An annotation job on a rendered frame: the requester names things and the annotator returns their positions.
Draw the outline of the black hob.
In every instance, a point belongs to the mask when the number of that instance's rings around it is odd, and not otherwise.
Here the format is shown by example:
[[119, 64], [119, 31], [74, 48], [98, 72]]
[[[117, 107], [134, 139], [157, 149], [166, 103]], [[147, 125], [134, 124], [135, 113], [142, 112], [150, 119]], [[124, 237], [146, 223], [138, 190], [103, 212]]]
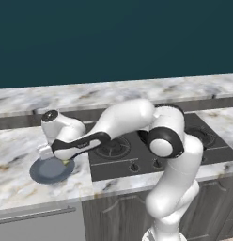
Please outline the black hob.
[[[207, 164], [233, 161], [233, 149], [226, 144], [202, 119], [195, 113], [185, 115], [187, 134], [198, 137], [204, 144]], [[93, 182], [122, 178], [163, 171], [167, 161], [151, 153], [136, 132], [118, 137], [108, 144], [88, 153], [91, 178]], [[152, 165], [155, 159], [163, 163], [162, 169]], [[138, 172], [130, 171], [130, 164], [139, 166]]]

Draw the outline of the dark grey wooden cupboard door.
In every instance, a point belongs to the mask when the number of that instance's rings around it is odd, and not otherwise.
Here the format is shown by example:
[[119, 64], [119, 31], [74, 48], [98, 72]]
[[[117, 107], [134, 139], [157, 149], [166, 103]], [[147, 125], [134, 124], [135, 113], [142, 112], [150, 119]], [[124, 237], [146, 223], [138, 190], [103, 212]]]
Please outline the dark grey wooden cupboard door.
[[233, 176], [201, 182], [179, 229], [187, 241], [217, 241], [233, 206]]
[[147, 191], [83, 201], [86, 241], [142, 241], [153, 218]]

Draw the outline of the dark blue-grey round plate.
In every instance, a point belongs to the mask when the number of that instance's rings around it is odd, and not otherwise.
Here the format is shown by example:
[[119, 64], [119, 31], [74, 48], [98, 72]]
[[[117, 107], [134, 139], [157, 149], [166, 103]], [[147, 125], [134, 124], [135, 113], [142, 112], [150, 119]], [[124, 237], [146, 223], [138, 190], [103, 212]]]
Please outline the dark blue-grey round plate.
[[50, 185], [66, 180], [73, 172], [75, 163], [70, 160], [64, 164], [56, 157], [37, 159], [29, 170], [30, 177], [37, 183]]

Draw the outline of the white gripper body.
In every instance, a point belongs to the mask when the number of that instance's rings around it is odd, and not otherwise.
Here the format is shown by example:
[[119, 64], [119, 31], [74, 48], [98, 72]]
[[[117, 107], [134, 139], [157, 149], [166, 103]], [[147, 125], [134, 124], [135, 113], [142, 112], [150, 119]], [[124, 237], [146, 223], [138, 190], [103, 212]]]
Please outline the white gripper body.
[[52, 158], [53, 156], [54, 154], [50, 145], [43, 146], [39, 149], [39, 158], [41, 160]]

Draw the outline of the silver dishwasher front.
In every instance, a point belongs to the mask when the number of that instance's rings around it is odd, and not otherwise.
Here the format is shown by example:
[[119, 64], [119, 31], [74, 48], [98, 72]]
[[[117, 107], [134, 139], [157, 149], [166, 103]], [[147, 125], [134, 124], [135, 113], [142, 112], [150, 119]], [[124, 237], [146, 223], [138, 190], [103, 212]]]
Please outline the silver dishwasher front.
[[85, 225], [80, 202], [58, 201], [0, 211], [0, 218], [29, 215], [67, 207], [75, 212], [39, 217], [0, 225], [0, 241], [85, 241]]

